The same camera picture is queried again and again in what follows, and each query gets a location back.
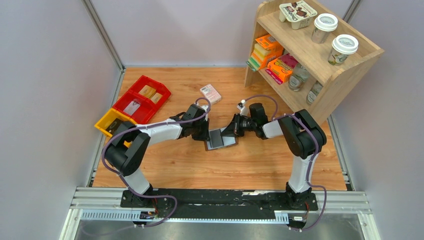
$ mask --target shelf board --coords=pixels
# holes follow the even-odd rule
[[[306,103],[306,96],[316,81],[312,76],[309,77],[309,79],[305,82],[305,85],[299,91],[293,91],[289,88],[288,82],[284,82],[282,84],[276,83],[276,81],[274,81],[274,79],[265,71],[265,69],[261,69],[258,72],[283,99],[288,107],[293,110],[293,112],[309,108],[309,105]]]
[[[312,32],[315,28],[313,23],[308,27],[293,30],[291,22],[287,20],[285,22],[280,21],[279,14],[280,11],[275,11],[258,17],[257,22],[321,84],[325,85],[333,73],[343,66],[349,66],[362,58],[358,53],[355,53],[349,56],[341,66],[329,64],[327,58],[332,48],[331,42],[336,36],[330,33],[324,43],[314,43],[311,40]]]

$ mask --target wall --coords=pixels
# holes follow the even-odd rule
[[[246,65],[263,0],[92,0],[124,65]],[[343,16],[351,0],[321,0]]]
[[[387,14],[399,4],[362,1],[351,24],[386,52],[334,113],[350,176],[384,240],[423,234],[424,4],[405,2],[407,24]]]
[[[0,1],[0,23],[0,238],[56,240],[119,72],[79,0]]]

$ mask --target wooden table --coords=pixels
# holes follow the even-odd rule
[[[159,122],[184,112],[197,98],[200,88],[212,84],[222,95],[209,113],[209,129],[226,127],[239,110],[240,100],[256,94],[266,94],[278,101],[278,114],[292,113],[276,92],[265,81],[244,88],[245,68],[127,68],[119,93],[121,96],[141,76],[146,75],[165,84],[172,92],[169,100],[151,119]],[[263,103],[270,118],[274,103],[258,97],[248,104]],[[321,126],[327,144],[314,166],[312,183],[328,190],[346,190],[329,125]],[[141,167],[154,188],[193,189],[252,189],[282,190],[290,178],[293,155],[284,137],[262,140],[254,132],[247,132],[238,145],[205,151],[205,144],[191,137],[170,140],[150,146]],[[116,176],[99,164],[93,187],[124,187]]]

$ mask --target wooden shelf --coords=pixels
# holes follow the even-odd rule
[[[299,91],[293,91],[289,88],[288,82],[282,84],[276,83],[276,81],[274,81],[274,79],[265,71],[265,69],[259,70],[259,73],[274,89],[274,91],[283,99],[283,101],[291,110],[296,112],[309,108],[309,105],[306,103],[306,96],[316,81],[313,77],[308,79],[305,82],[305,85]]]
[[[275,11],[257,19],[257,22],[271,34],[300,64],[306,67],[309,73],[322,85],[342,66],[333,66],[328,63],[332,49],[332,40],[336,37],[330,33],[325,43],[316,44],[312,42],[311,36],[315,28],[312,23],[308,27],[298,30],[292,29],[292,24],[288,21],[281,22],[280,11]],[[350,55],[343,66],[351,65],[359,60],[358,53]]]
[[[318,14],[335,15],[316,0],[304,1],[314,8]],[[309,71],[311,77],[300,91],[295,92],[289,89],[288,83],[276,83],[264,69],[253,72],[247,67],[244,86],[248,87],[257,81],[265,80],[291,110],[296,112],[306,109],[318,124],[322,124],[376,63],[384,50],[339,17],[337,17],[337,29],[331,32],[324,43],[312,42],[312,31],[315,29],[313,23],[308,27],[293,30],[290,22],[280,21],[279,5],[291,2],[293,0],[273,0],[264,1],[259,5],[249,55],[255,48],[255,39],[271,34]],[[359,42],[359,47],[357,52],[349,56],[342,65],[333,66],[328,63],[327,58],[332,48],[332,40],[341,34],[354,36]],[[312,105],[308,105],[306,97],[316,81],[319,81],[323,88]]]

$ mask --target glass bottle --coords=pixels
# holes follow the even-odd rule
[[[306,103],[311,105],[315,101],[315,99],[317,98],[318,94],[321,92],[322,89],[323,89],[323,86],[321,85],[321,83],[316,81],[306,96]]]
[[[296,64],[293,69],[293,73],[288,80],[288,88],[297,92],[299,91],[305,82],[308,80],[310,74],[308,70],[304,68],[300,63]]]

